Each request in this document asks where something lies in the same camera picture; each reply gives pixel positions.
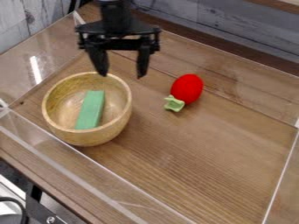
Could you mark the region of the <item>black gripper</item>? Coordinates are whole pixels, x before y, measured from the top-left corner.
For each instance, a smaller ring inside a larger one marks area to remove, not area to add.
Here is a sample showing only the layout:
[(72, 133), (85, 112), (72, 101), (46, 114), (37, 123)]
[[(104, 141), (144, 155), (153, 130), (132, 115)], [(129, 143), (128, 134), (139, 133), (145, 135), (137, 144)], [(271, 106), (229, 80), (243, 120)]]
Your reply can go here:
[(96, 0), (101, 19), (77, 25), (78, 48), (86, 50), (97, 73), (108, 75), (106, 50), (139, 51), (136, 77), (147, 74), (149, 55), (160, 50), (159, 26), (147, 24), (132, 15), (128, 0)]

